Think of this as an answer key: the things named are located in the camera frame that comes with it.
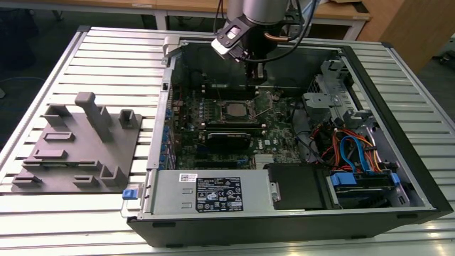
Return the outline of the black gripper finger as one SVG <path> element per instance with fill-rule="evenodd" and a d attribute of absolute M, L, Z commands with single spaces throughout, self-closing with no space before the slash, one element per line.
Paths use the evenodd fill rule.
<path fill-rule="evenodd" d="M 255 85 L 257 81 L 257 64 L 251 62 L 245 63 L 246 68 L 246 85 Z"/>
<path fill-rule="evenodd" d="M 267 82 L 267 70 L 265 68 L 265 63 L 259 63 L 257 66 L 255 84 L 262 85 L 266 82 Z"/>

